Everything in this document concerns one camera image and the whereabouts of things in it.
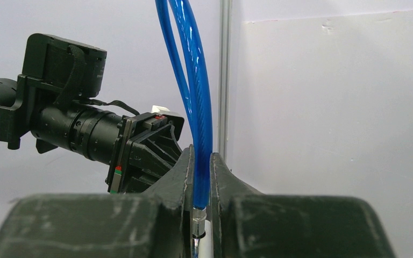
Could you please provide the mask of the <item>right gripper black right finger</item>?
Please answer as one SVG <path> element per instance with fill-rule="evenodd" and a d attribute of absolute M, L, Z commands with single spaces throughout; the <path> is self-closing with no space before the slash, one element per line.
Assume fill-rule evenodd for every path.
<path fill-rule="evenodd" d="M 214 257 L 395 257 L 374 209 L 349 196 L 267 195 L 210 158 Z"/>

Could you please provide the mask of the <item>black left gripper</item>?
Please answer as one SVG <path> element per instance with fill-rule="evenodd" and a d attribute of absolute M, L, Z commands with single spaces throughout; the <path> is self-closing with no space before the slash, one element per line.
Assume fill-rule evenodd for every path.
<path fill-rule="evenodd" d="M 184 118 L 175 112 L 123 116 L 106 178 L 111 194 L 142 193 L 177 163 Z"/>

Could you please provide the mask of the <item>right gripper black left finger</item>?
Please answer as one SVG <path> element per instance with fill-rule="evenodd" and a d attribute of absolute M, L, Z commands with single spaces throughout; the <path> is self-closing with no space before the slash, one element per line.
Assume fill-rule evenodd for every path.
<path fill-rule="evenodd" d="M 194 150 L 142 193 L 38 194 L 0 227 L 0 257 L 190 257 Z"/>

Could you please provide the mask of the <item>blue cable lock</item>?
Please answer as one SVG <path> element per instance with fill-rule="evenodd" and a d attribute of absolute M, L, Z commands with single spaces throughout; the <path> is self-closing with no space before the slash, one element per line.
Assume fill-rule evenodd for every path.
<path fill-rule="evenodd" d="M 156 1 L 155 5 L 193 138 L 192 256 L 213 257 L 211 222 L 207 220 L 212 107 L 201 36 L 189 1 Z"/>

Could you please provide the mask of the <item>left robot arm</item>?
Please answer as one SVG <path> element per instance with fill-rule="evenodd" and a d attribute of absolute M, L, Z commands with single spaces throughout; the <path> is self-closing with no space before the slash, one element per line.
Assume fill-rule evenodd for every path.
<path fill-rule="evenodd" d="M 17 150 L 32 133 L 40 154 L 58 147 L 109 166 L 108 192 L 141 193 L 177 163 L 184 119 L 169 111 L 127 115 L 97 99 L 107 52 L 81 42 L 35 33 L 26 43 L 22 73 L 0 78 L 0 141 Z"/>

